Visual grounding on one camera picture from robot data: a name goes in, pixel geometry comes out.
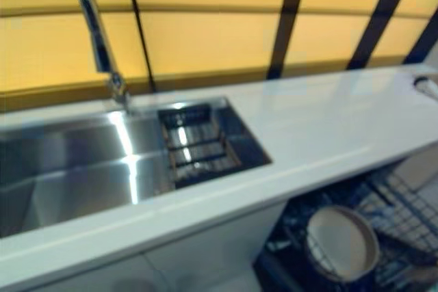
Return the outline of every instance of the dishwasher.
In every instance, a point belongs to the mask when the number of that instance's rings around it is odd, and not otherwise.
[[[400,174],[403,163],[290,199],[254,264],[263,291],[438,291],[438,210],[418,193],[415,182]],[[366,279],[345,282],[328,267],[339,278],[329,280],[309,260],[312,248],[320,247],[309,243],[314,240],[309,220],[324,207],[354,211],[374,231],[379,252]],[[318,254],[319,261],[330,263],[324,252]]]

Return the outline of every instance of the sink basin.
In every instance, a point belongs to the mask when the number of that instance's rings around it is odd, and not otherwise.
[[[270,163],[225,98],[0,132],[0,237]]]

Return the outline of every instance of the white cabinet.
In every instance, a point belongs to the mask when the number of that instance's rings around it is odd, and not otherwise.
[[[137,255],[30,291],[162,292],[168,288],[160,273]]]
[[[257,258],[285,204],[241,216],[148,251],[172,291],[208,287],[248,269]]]

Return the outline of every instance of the dishwasher rack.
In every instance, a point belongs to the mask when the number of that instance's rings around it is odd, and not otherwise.
[[[242,167],[208,104],[161,111],[159,119],[177,188]]]
[[[293,198],[255,263],[275,291],[426,291],[438,280],[438,211],[397,175],[399,163]],[[340,205],[367,218],[381,255],[367,282],[338,282],[316,274],[308,260],[307,223],[320,208]],[[320,261],[329,263],[319,249]],[[339,277],[333,270],[330,275]]]

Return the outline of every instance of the chrome faucet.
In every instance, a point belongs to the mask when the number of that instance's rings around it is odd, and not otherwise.
[[[119,73],[111,51],[108,38],[103,27],[96,0],[79,0],[83,15],[90,30],[94,60],[98,72],[110,74],[107,82],[112,98],[129,112],[129,93],[125,80]]]

